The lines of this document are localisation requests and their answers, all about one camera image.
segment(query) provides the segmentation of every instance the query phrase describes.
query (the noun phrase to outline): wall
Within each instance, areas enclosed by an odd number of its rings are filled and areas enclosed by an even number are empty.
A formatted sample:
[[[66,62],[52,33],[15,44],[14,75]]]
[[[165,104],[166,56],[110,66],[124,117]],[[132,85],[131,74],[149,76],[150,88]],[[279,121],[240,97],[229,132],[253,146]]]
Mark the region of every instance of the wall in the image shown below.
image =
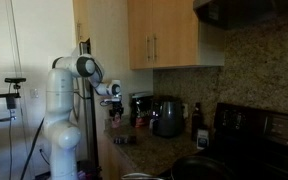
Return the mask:
[[[208,125],[217,102],[288,113],[288,15],[227,31],[224,67],[154,70],[154,93],[201,102]]]
[[[8,24],[6,1],[0,1],[0,93],[7,92],[5,77],[15,76],[14,44],[10,39],[11,25]],[[33,136],[45,113],[45,85],[52,61],[69,56],[75,48],[73,6],[71,0],[12,0],[19,47],[19,58],[23,77],[21,96],[25,101],[19,104],[24,112],[17,109],[18,119],[12,123],[13,177],[19,176],[25,163]],[[31,98],[30,90],[37,89],[38,98]],[[7,117],[5,102],[0,100],[0,118]],[[8,178],[9,146],[8,123],[0,123],[0,179]],[[43,144],[49,154],[49,143],[43,135],[38,144]],[[49,171],[38,150],[31,159],[32,177]]]
[[[129,70],[128,19],[126,0],[90,0],[90,39],[92,55],[105,69],[104,81],[121,80],[124,115],[130,114],[129,94],[153,90],[153,72]],[[95,96],[99,160],[104,179],[108,178],[109,160],[103,134],[109,107],[101,107],[102,96]]]

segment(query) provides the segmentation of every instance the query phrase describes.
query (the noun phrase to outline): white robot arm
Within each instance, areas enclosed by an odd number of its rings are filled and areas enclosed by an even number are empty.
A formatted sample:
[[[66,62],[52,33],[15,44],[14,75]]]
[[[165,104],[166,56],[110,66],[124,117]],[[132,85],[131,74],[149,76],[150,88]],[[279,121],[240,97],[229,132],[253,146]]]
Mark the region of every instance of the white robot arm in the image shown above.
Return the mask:
[[[73,78],[87,77],[99,95],[112,96],[113,112],[122,113],[120,81],[102,83],[103,69],[89,54],[58,58],[49,72],[43,132],[52,144],[52,180],[77,180],[75,148],[81,132],[69,121],[73,108]]]

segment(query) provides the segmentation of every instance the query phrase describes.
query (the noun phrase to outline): black stove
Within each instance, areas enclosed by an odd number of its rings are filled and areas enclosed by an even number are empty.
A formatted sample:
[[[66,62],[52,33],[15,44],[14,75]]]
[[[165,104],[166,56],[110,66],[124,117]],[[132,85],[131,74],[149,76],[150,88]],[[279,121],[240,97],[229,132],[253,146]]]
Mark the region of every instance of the black stove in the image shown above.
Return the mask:
[[[287,114],[218,103],[214,128],[214,141],[195,156],[224,164],[236,179],[288,180]]]

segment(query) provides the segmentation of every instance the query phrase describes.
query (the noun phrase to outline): pan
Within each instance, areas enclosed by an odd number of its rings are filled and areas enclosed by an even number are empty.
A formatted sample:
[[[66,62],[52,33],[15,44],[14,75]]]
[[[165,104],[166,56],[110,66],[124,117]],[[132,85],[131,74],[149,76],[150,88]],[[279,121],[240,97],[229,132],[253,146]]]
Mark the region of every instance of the pan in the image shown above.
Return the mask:
[[[185,156],[171,169],[173,180],[235,180],[234,173],[224,164],[204,156]]]

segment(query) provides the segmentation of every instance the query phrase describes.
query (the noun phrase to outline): kitchen appliance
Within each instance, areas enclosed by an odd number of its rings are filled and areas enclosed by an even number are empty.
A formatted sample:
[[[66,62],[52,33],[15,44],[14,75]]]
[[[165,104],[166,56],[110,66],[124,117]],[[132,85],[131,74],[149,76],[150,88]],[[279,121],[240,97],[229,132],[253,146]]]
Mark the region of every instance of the kitchen appliance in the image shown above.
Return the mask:
[[[194,157],[205,157],[232,172],[234,176],[229,179],[288,180],[287,114],[218,103],[214,127],[216,131],[211,145],[194,154],[193,158],[188,156],[187,163],[194,161]],[[181,167],[170,168],[159,177],[171,177],[172,169],[179,171]],[[190,168],[196,168],[198,172],[207,167]]]
[[[288,14],[288,0],[195,0],[198,19],[233,29]]]
[[[133,127],[142,127],[149,124],[151,119],[151,106],[153,93],[138,92],[131,94],[131,117]]]
[[[154,135],[174,137],[184,130],[183,105],[180,99],[164,96],[152,101],[150,128]]]

